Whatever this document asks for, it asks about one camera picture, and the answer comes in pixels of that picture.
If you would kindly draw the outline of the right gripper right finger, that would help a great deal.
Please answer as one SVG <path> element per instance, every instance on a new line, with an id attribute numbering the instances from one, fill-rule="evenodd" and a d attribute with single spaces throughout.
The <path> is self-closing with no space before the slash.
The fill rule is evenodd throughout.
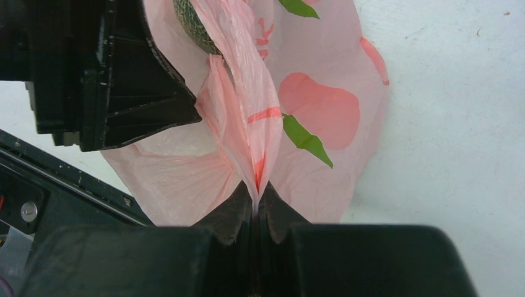
<path id="1" fill-rule="evenodd" d="M 268 186 L 261 296 L 476 296 L 450 238 L 428 225 L 309 222 Z"/>

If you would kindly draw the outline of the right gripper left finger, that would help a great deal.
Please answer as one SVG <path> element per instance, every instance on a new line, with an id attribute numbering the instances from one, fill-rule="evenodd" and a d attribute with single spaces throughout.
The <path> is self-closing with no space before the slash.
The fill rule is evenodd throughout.
<path id="1" fill-rule="evenodd" d="M 240 183 L 190 227 L 60 228 L 30 261 L 20 296 L 248 296 L 251 198 Z"/>

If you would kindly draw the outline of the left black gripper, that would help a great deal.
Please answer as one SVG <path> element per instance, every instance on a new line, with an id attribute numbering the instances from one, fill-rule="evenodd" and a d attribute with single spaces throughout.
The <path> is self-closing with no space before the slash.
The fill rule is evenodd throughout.
<path id="1" fill-rule="evenodd" d="M 116 3 L 108 98 L 110 8 L 109 1 L 1 2 L 1 80 L 25 84 L 37 132 L 56 145 L 115 149 L 201 121 L 196 97 L 153 40 L 142 1 Z"/>

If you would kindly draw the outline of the pink plastic bag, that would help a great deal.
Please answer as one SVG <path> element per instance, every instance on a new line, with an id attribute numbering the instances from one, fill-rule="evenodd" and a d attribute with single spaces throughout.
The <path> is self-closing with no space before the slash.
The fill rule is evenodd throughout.
<path id="1" fill-rule="evenodd" d="M 313 222 L 337 223 L 375 151 L 389 95 L 383 58 L 353 1 L 196 1 L 222 51 L 188 36 L 173 1 L 145 1 L 155 44 L 201 121 L 103 157 L 156 225 L 191 225 L 240 182 L 272 184 Z"/>

